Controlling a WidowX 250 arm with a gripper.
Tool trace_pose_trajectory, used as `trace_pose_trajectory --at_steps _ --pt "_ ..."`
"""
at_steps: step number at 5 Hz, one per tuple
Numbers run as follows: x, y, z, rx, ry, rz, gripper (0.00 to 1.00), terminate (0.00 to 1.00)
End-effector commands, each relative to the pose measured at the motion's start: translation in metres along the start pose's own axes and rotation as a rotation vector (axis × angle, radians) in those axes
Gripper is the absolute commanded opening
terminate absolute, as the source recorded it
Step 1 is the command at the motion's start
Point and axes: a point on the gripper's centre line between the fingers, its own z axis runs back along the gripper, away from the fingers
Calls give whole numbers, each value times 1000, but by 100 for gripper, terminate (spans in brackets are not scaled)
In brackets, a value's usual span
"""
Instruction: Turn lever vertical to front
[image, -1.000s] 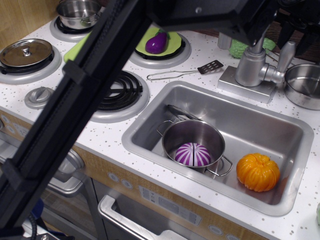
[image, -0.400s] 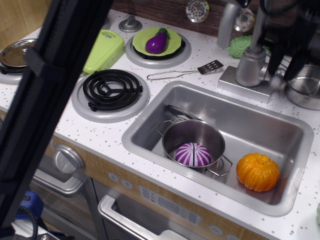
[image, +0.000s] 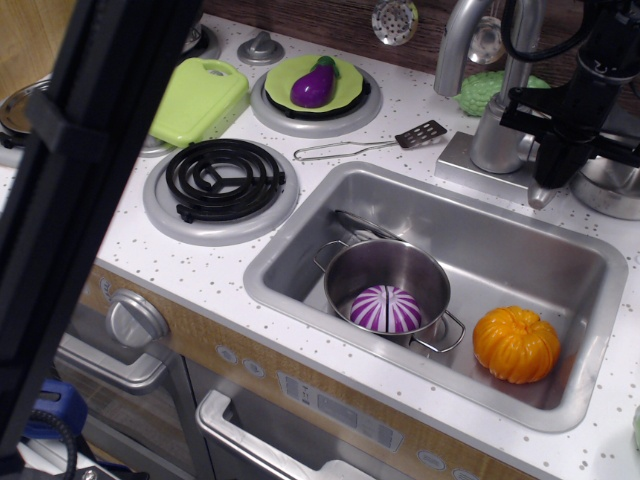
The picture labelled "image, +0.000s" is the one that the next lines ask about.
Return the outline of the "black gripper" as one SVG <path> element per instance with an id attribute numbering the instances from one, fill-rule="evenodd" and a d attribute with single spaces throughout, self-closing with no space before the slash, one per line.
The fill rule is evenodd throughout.
<path id="1" fill-rule="evenodd" d="M 503 44 L 513 59 L 536 63 L 574 46 L 579 50 L 571 80 L 550 89 L 514 87 L 502 116 L 505 127 L 540 142 L 534 179 L 543 189 L 568 183 L 588 156 L 637 163 L 639 148 L 601 135 L 622 88 L 639 74 L 639 3 L 585 1 L 580 28 L 569 40 L 542 52 L 517 50 L 511 43 L 515 3 L 505 5 Z"/>

